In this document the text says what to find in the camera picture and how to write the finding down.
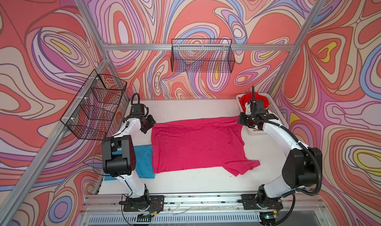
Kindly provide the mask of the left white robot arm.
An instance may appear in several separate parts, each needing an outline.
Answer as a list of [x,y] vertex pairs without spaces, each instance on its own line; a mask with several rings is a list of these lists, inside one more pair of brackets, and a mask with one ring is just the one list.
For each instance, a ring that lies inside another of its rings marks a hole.
[[146,134],[155,124],[149,108],[141,103],[140,95],[134,93],[130,113],[123,118],[121,128],[102,142],[103,172],[119,180],[127,190],[121,203],[122,209],[127,211],[143,212],[151,205],[149,191],[136,172],[137,157],[133,138],[138,132]]

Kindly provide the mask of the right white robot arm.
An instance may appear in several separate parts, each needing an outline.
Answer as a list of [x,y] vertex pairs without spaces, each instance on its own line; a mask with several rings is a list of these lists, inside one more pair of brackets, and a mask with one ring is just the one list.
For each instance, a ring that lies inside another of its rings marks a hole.
[[278,178],[261,185],[256,194],[243,194],[239,202],[245,210],[280,210],[282,198],[297,192],[318,195],[323,179],[321,150],[300,141],[256,95],[253,89],[251,99],[240,112],[238,123],[269,135],[283,150],[286,161]]

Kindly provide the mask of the magenta t shirt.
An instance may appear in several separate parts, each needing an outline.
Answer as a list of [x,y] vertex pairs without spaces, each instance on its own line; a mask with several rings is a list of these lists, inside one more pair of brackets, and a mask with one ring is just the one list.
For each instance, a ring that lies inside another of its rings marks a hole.
[[260,166],[246,157],[238,117],[155,124],[151,133],[154,173],[222,167],[233,176]]

